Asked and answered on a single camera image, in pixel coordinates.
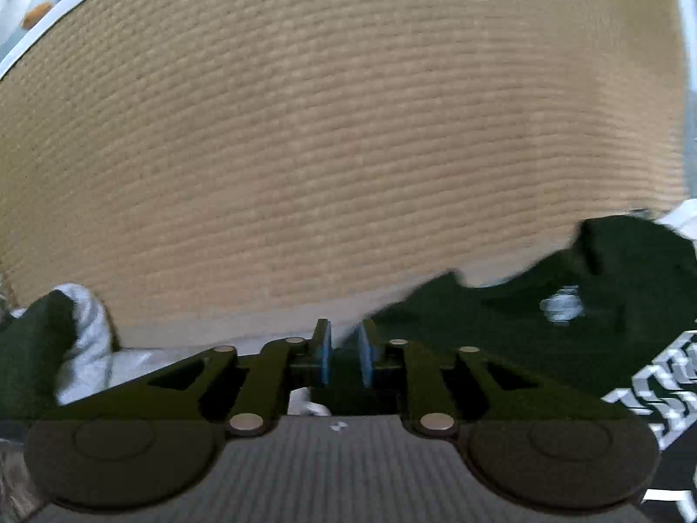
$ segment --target dark green garment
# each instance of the dark green garment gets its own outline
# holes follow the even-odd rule
[[[636,217],[584,221],[569,249],[503,284],[477,289],[465,280],[448,272],[372,319],[386,340],[477,346],[597,397],[626,385],[697,319],[692,242]],[[555,312],[565,301],[568,320]],[[343,372],[358,369],[355,344],[332,360],[332,386],[346,386]],[[353,411],[351,392],[334,387],[313,400],[333,414]]]
[[[73,305],[51,291],[0,325],[0,437],[2,427],[36,420],[57,405],[56,374],[77,338]]]

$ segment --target woven mat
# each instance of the woven mat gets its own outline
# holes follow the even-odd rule
[[[0,268],[130,346],[510,272],[685,198],[683,86],[675,0],[87,0],[0,83]]]

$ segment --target ribbed gray surface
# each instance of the ribbed gray surface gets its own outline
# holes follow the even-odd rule
[[[284,417],[264,438],[233,441],[194,489],[125,515],[50,505],[31,523],[647,523],[633,507],[565,518],[500,499],[454,448],[398,417]]]

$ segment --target black fabric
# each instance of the black fabric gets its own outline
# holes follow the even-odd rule
[[[73,304],[51,291],[0,325],[0,437],[4,428],[13,438],[17,421],[36,420],[57,405],[56,375],[77,338]]]
[[[631,216],[587,220],[568,249],[503,284],[472,288],[447,272],[372,319],[386,340],[418,340],[438,351],[477,346],[603,398],[632,389],[639,370],[696,328],[697,259],[690,240],[659,224]],[[344,387],[337,376],[358,368],[355,344],[352,337],[334,358],[332,386],[312,394],[333,414],[354,409],[351,393],[337,391]],[[679,404],[651,383],[660,397],[640,403],[643,418],[667,426],[666,405]],[[697,386],[679,389],[684,401]],[[380,409],[368,392],[361,403],[371,406],[364,414]],[[653,487],[694,491],[697,429],[681,433],[672,446],[679,452],[664,452]],[[647,501],[641,508],[661,523],[683,521],[671,502]]]

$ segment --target tan placemat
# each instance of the tan placemat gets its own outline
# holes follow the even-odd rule
[[[0,268],[173,346],[505,261],[684,199],[683,83],[675,0],[87,0],[0,82]]]

